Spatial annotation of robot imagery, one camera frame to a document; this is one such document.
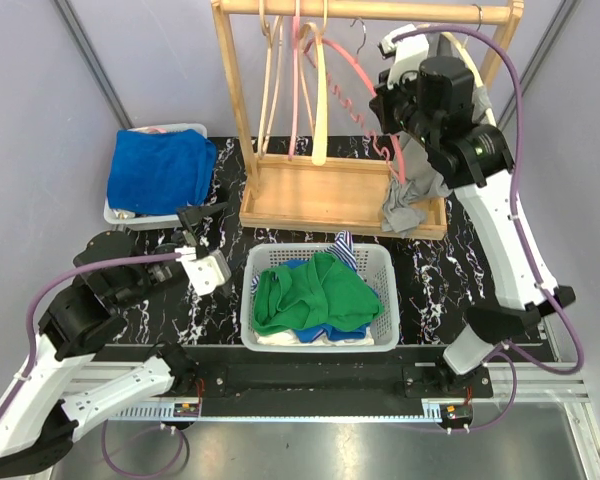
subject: wooden clothes rack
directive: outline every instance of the wooden clothes rack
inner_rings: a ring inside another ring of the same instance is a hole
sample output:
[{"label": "wooden clothes rack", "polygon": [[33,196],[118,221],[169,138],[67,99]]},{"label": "wooden clothes rack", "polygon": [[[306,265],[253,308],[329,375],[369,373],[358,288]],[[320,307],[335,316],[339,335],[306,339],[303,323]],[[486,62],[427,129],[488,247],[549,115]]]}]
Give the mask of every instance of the wooden clothes rack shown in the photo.
[{"label": "wooden clothes rack", "polygon": [[[258,158],[254,153],[230,16],[258,15],[258,1],[211,1],[247,172],[240,209],[242,225],[322,232],[346,229],[355,234],[395,236],[381,228],[382,204],[390,180],[384,162],[327,158],[324,165],[316,166],[310,157],[294,156],[289,160],[286,155],[265,154]],[[323,8],[323,0],[302,0],[300,13],[304,17],[322,17]],[[493,39],[507,49],[522,16],[523,0],[508,0],[508,4],[501,7],[480,8],[475,5],[329,0],[327,8],[328,16],[337,18],[496,25]],[[265,12],[267,15],[293,16],[295,0],[266,0]],[[500,63],[500,58],[489,50],[480,68],[487,87],[493,83]],[[428,215],[410,236],[428,240],[444,238],[447,231],[444,199],[424,200],[414,206]]]}]

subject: plastic basket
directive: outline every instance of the plastic basket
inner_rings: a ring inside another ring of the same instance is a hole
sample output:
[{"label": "plastic basket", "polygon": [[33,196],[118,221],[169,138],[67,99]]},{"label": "plastic basket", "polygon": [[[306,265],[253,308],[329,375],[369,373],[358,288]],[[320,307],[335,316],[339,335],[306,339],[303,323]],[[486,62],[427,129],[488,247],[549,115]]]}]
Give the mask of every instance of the plastic basket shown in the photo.
[{"label": "plastic basket", "polygon": [[256,275],[292,259],[309,260],[314,253],[323,252],[328,243],[279,243],[258,245],[251,249],[244,271],[242,305],[240,309],[240,335],[249,350],[280,353],[371,353],[392,350],[400,337],[400,312],[396,277],[391,255],[386,248],[375,244],[357,244],[353,253],[358,262],[358,273],[380,297],[384,313],[371,324],[375,345],[261,345],[251,327],[255,295],[251,294],[251,280]]},{"label": "plastic basket", "polygon": [[[195,130],[207,138],[207,127],[199,123],[174,123],[171,125],[154,125],[150,127],[132,128],[132,132],[151,133],[152,129],[162,129],[167,132],[184,132]],[[177,215],[148,215],[134,218],[118,218],[109,208],[109,201],[104,199],[104,219],[109,225],[124,225],[131,230],[156,230],[158,228],[174,228],[180,226]]]}]

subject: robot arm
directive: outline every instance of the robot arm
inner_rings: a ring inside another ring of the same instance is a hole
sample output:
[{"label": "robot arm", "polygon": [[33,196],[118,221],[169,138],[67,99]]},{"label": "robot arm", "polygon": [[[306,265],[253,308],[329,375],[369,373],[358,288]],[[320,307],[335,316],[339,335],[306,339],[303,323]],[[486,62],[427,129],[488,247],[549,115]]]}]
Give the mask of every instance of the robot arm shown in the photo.
[{"label": "robot arm", "polygon": [[561,306],[575,301],[571,287],[559,286],[542,260],[524,211],[516,198],[517,219],[538,264],[537,285],[511,217],[513,159],[495,125],[473,123],[474,75],[460,59],[426,58],[424,35],[391,32],[380,44],[395,57],[379,76],[377,96],[369,106],[384,133],[407,132],[428,154],[428,162],[445,179],[465,208],[491,266],[498,304],[476,304],[466,312],[467,326],[439,362],[441,386],[461,381],[481,364],[495,345],[524,333],[554,312],[543,290]]},{"label": "robot arm", "polygon": [[[133,371],[62,398],[76,373],[125,327],[119,308],[137,303],[149,289],[155,291],[185,273],[199,295],[228,284],[230,270],[222,254],[209,254],[192,236],[196,219],[210,214],[205,208],[180,212],[188,231],[186,246],[175,248],[177,260],[93,269],[56,295],[39,322],[33,369],[23,378],[27,359],[0,399],[4,410],[0,412],[0,478],[46,470],[91,429],[140,401],[165,393],[185,396],[195,390],[196,363],[182,347],[168,344]],[[138,254],[123,232],[105,232],[93,238],[74,263]],[[10,398],[17,383],[20,389]]]}]

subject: laundry basket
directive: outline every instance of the laundry basket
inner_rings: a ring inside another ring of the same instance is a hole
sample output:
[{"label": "laundry basket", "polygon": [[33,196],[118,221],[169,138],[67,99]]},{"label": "laundry basket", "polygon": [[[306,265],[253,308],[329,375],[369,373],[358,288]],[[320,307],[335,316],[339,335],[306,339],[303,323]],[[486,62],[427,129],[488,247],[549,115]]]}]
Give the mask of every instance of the laundry basket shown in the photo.
[{"label": "laundry basket", "polygon": [[391,264],[391,255],[386,248],[375,244],[356,244],[353,253],[358,262],[358,273],[379,296],[384,313],[371,324],[371,335],[375,345],[261,345],[251,327],[255,295],[251,294],[251,280],[267,268],[289,260],[309,260],[314,253],[324,252],[328,243],[274,243],[258,245],[249,252],[242,284],[240,326],[242,343],[249,350],[280,353],[371,353],[386,352],[395,348],[400,338],[400,312],[396,277]]}]

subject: gray cloth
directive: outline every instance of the gray cloth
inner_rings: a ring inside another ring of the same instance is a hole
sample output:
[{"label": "gray cloth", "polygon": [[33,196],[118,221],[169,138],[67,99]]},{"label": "gray cloth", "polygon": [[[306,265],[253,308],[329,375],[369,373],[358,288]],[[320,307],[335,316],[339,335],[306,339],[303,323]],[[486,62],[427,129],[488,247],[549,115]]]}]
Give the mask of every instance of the gray cloth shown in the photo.
[{"label": "gray cloth", "polygon": [[[449,55],[451,44],[439,34],[427,35],[429,40],[429,56]],[[491,107],[486,87],[474,88],[473,121],[485,122],[485,111]],[[433,197],[448,197],[451,190],[444,183],[442,175],[436,172],[429,162],[427,154],[417,142],[410,142],[411,137],[400,135],[400,146],[405,159],[408,180],[404,185],[395,177],[387,189],[387,196],[382,206],[384,219],[382,231],[397,232],[405,238],[412,230],[427,219],[427,212],[414,208],[410,204]],[[398,171],[397,161],[393,159],[393,167]]]}]

